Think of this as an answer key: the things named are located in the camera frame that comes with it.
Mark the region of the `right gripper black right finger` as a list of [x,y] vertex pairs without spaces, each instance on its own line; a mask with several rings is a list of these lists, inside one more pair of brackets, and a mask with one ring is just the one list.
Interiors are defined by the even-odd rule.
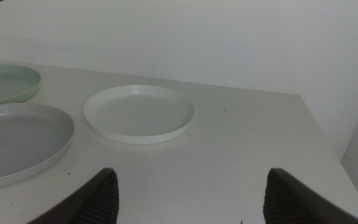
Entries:
[[263,214],[267,224],[358,224],[357,217],[281,168],[268,173]]

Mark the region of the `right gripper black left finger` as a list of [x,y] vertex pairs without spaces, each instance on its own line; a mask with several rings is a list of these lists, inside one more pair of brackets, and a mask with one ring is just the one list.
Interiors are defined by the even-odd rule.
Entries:
[[119,186],[112,168],[103,168],[87,183],[31,223],[116,224]]

